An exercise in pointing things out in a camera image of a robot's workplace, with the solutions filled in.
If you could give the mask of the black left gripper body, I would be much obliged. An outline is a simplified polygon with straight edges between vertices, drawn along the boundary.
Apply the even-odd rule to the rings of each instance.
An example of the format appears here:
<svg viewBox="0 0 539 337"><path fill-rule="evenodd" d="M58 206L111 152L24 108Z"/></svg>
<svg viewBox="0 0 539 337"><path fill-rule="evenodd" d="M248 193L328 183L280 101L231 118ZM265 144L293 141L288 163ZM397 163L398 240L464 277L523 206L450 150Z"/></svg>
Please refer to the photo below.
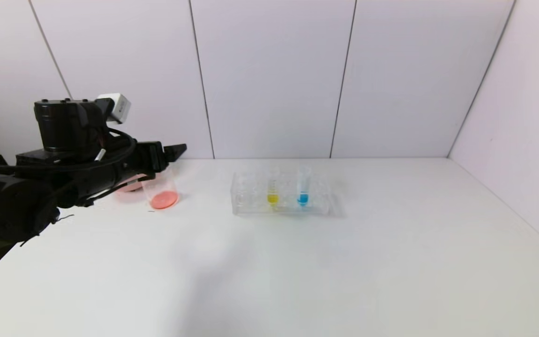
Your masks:
<svg viewBox="0 0 539 337"><path fill-rule="evenodd" d="M134 177L154 177L168 166L162 143L137 142L131 154L116 164L122 181Z"/></svg>

